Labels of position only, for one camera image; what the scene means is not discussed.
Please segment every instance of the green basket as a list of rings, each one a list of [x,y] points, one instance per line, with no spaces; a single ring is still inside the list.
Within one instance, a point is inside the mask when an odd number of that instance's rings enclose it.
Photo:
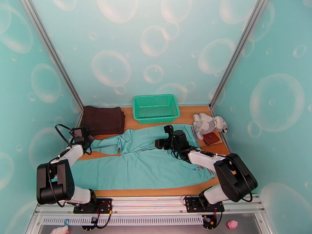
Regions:
[[[173,122],[180,116],[176,98],[172,94],[136,96],[133,117],[140,124]]]

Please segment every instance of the brown towel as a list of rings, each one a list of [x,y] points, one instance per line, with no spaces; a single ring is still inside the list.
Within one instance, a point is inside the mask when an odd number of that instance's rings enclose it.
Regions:
[[[86,106],[83,110],[80,126],[90,128],[90,134],[113,135],[124,132],[124,112],[120,107],[97,108]]]

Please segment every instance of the wooden tabletop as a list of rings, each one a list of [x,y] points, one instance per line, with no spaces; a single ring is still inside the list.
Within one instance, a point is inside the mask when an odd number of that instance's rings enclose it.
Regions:
[[[170,124],[193,124],[193,115],[199,113],[205,113],[211,115],[207,106],[180,106],[180,117],[177,118],[174,122]],[[166,125],[168,123],[157,123],[157,124],[139,124],[133,118],[132,108],[122,108],[126,119],[125,119],[125,128],[127,129],[142,129],[151,126],[157,125]],[[215,132],[216,135],[220,138],[220,141],[212,144],[206,145],[203,140],[199,140],[201,149],[205,151],[211,151],[218,154],[228,154],[228,150],[218,132]],[[114,135],[98,135],[96,139],[102,140]],[[100,152],[93,151],[91,156],[84,154],[79,160],[94,159],[105,156],[111,156],[103,154]],[[171,189],[144,189],[144,190],[96,190],[95,193],[98,197],[117,197],[117,196],[168,196],[168,195],[198,195],[204,189],[207,189],[210,186],[218,184],[219,181],[217,178],[206,181],[202,184],[197,184],[193,186],[186,186],[180,188],[171,188]]]

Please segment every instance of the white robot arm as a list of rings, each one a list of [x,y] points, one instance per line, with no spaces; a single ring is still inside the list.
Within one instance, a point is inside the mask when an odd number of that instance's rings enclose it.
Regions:
[[[96,196],[93,190],[75,186],[71,167],[87,152],[94,138],[89,135],[86,127],[69,129],[73,136],[71,143],[55,128],[60,136],[69,145],[57,158],[37,168],[37,201],[39,204],[57,203],[63,207],[65,203],[85,205],[85,208],[96,206]]]
[[[206,167],[216,172],[218,176],[220,184],[209,187],[199,194],[203,210],[229,199],[234,202],[244,200],[247,194],[250,194],[250,200],[247,202],[252,201],[251,191],[258,186],[258,183],[237,154],[231,153],[225,156],[202,151],[189,145],[182,130],[173,131],[172,125],[167,125],[164,129],[169,137],[155,141],[158,149],[171,149],[174,157]]]

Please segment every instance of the white plush toy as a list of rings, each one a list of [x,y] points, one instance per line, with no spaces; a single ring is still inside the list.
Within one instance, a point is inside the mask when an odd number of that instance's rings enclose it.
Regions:
[[[197,137],[202,140],[203,135],[212,131],[227,132],[227,124],[221,116],[211,117],[205,113],[193,115],[193,125]]]
[[[55,228],[50,234],[69,234],[68,226]]]

